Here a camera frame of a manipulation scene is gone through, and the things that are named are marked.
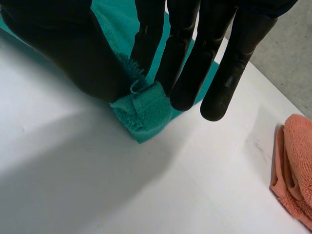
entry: finger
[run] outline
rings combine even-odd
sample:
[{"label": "finger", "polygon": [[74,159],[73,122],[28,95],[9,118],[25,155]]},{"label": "finger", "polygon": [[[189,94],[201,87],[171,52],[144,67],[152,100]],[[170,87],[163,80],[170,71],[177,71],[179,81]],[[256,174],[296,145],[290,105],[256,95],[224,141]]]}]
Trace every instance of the finger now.
[{"label": "finger", "polygon": [[135,3],[140,28],[130,57],[147,75],[162,36],[165,0],[135,0]]},{"label": "finger", "polygon": [[16,4],[3,7],[1,14],[21,40],[57,65],[79,89],[113,102],[128,93],[129,79],[90,12],[91,0],[71,2],[50,0],[38,8],[30,4],[32,14]]},{"label": "finger", "polygon": [[155,80],[170,95],[189,48],[200,0],[168,0],[170,35]]},{"label": "finger", "polygon": [[196,41],[170,96],[176,110],[193,106],[235,12],[236,7],[224,1],[201,1]]},{"label": "finger", "polygon": [[226,52],[201,104],[201,114],[205,119],[218,121],[225,115],[256,46],[276,22],[277,19],[239,8]]}]

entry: black rubber glove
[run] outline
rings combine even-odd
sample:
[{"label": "black rubber glove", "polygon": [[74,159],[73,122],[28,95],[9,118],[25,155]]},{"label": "black rubber glove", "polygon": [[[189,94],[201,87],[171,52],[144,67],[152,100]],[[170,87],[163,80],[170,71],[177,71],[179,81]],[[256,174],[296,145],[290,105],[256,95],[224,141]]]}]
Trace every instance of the black rubber glove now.
[{"label": "black rubber glove", "polygon": [[87,94],[113,102],[130,84],[90,9],[92,0],[0,0],[8,27]]},{"label": "black rubber glove", "polygon": [[[297,0],[168,0],[170,35],[156,81],[170,96],[172,106],[189,110],[234,18],[229,44],[201,104],[210,121],[226,113],[233,93],[256,46]],[[140,31],[131,57],[148,73],[162,36],[164,0],[135,0]],[[197,38],[180,74],[199,10]]]}]

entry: green cloth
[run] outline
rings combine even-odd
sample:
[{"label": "green cloth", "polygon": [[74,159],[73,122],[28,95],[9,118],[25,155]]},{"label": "green cloth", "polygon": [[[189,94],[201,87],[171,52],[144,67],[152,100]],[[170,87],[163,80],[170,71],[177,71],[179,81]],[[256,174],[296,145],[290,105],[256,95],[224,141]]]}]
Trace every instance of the green cloth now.
[{"label": "green cloth", "polygon": [[[165,15],[163,37],[150,72],[145,78],[140,74],[136,64],[129,59],[134,37],[139,28],[134,0],[93,0],[92,10],[110,46],[133,82],[131,94],[112,103],[111,107],[133,138],[138,143],[143,143],[158,134],[173,118],[181,114],[170,106],[161,85],[158,82],[153,83],[170,31],[169,16]],[[2,19],[0,27],[14,36]],[[193,45],[192,41],[187,57]],[[218,64],[214,62],[195,103],[204,98],[217,68]]]}]

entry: gloved hand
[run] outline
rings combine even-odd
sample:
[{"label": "gloved hand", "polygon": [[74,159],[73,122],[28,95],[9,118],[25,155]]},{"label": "gloved hand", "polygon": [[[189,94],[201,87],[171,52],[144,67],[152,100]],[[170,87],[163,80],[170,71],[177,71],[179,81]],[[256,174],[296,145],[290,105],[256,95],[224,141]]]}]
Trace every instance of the gloved hand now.
[{"label": "gloved hand", "polygon": [[85,93],[114,102],[130,84],[90,9],[92,0],[0,0],[7,26]]},{"label": "gloved hand", "polygon": [[[156,81],[172,106],[189,110],[234,18],[226,52],[201,104],[210,121],[226,113],[233,93],[256,46],[297,0],[168,0],[170,35]],[[135,0],[140,22],[131,58],[147,74],[162,36],[165,0]],[[199,10],[197,38],[180,74]]]}]

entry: folded towel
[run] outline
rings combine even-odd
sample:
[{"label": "folded towel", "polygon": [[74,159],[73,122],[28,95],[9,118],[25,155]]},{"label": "folded towel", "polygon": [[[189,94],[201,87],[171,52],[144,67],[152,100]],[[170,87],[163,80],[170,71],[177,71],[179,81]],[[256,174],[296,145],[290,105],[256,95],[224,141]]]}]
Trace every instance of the folded towel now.
[{"label": "folded towel", "polygon": [[275,141],[270,189],[312,231],[312,121],[291,115]]},{"label": "folded towel", "polygon": [[[145,78],[140,75],[136,64],[129,59],[134,37],[139,29],[135,1],[93,0],[91,8],[111,48],[133,82],[131,94],[112,103],[111,107],[133,138],[139,143],[145,142],[159,133],[170,120],[181,114],[170,106],[169,99],[166,98],[161,85],[153,83],[170,31],[169,16],[165,15],[163,37],[150,72]],[[0,19],[0,27],[15,36],[2,19]],[[187,57],[193,45],[192,41]],[[204,98],[217,68],[218,65],[214,62],[195,103]]]}]

